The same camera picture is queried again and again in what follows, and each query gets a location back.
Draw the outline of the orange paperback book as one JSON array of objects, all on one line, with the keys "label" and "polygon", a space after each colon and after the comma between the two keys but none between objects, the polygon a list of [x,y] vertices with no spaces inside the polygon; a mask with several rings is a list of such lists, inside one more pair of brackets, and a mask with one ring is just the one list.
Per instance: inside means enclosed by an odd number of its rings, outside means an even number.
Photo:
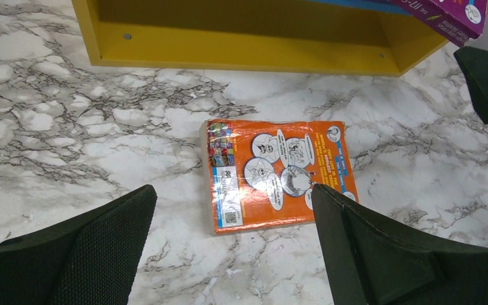
[{"label": "orange paperback book", "polygon": [[215,234],[312,222],[311,193],[358,199],[341,121],[211,119],[200,128]]}]

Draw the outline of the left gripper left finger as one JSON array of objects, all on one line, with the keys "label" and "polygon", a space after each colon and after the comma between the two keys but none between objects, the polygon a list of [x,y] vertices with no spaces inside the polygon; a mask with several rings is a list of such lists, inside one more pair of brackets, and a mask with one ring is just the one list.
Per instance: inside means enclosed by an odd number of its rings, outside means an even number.
[{"label": "left gripper left finger", "polygon": [[156,206],[153,186],[0,243],[0,304],[126,304]]}]

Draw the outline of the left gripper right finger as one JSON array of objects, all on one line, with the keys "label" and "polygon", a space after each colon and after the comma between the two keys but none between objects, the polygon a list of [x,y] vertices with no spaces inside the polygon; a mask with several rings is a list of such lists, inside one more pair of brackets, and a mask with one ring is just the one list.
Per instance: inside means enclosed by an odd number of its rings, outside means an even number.
[{"label": "left gripper right finger", "polygon": [[325,184],[311,199],[335,304],[488,304],[488,248],[414,229]]}]

